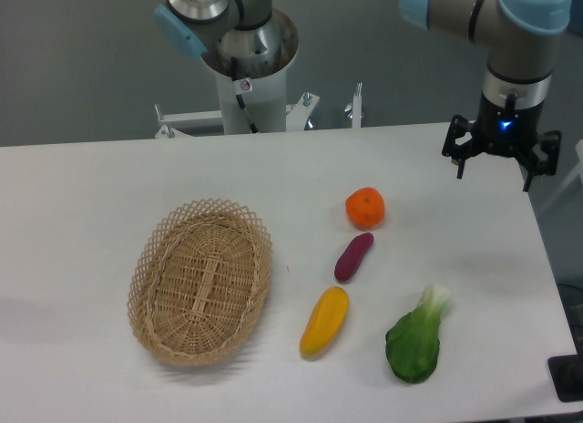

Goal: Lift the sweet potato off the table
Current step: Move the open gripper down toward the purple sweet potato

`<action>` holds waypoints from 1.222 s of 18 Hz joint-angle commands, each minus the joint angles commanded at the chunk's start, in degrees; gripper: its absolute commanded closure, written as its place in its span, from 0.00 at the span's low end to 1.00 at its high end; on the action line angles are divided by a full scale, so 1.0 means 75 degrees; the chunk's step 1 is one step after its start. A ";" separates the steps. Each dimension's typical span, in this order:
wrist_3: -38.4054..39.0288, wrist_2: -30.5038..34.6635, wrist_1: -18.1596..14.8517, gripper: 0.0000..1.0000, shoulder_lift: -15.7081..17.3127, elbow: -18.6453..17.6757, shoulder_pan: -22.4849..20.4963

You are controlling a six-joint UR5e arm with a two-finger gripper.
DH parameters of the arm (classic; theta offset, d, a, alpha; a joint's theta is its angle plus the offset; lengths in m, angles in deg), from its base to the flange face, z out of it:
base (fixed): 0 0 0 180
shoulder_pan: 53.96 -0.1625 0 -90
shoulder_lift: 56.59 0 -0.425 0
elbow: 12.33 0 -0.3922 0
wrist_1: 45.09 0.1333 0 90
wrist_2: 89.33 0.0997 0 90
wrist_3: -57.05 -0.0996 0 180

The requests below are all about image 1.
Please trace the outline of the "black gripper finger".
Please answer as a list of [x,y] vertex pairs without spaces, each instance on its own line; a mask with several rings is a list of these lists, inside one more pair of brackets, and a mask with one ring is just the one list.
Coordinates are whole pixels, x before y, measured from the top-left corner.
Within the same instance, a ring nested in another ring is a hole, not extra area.
[[562,132],[551,130],[542,135],[535,134],[521,141],[518,148],[519,164],[526,170],[523,191],[529,191],[536,176],[554,176],[557,172]]
[[460,115],[454,115],[450,121],[442,155],[456,165],[458,179],[463,178],[465,162],[483,152],[483,139],[479,131],[477,122],[470,122]]

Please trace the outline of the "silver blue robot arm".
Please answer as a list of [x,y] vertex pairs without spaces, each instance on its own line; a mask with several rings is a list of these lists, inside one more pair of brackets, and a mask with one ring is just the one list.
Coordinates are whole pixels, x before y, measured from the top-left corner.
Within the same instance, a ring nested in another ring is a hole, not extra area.
[[[404,19],[488,51],[475,120],[454,116],[443,154],[458,167],[480,154],[516,160],[528,178],[554,175],[557,130],[537,132],[572,0],[399,0]],[[154,13],[165,38],[214,71],[224,131],[287,129],[285,70],[298,49],[272,0],[165,0]]]

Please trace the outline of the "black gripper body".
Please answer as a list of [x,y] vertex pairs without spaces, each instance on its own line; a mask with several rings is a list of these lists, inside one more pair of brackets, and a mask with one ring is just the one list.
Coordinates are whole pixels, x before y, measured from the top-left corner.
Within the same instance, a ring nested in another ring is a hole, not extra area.
[[542,104],[515,108],[510,113],[481,96],[476,122],[471,128],[472,148],[477,152],[515,157],[528,156],[537,145],[537,124]]

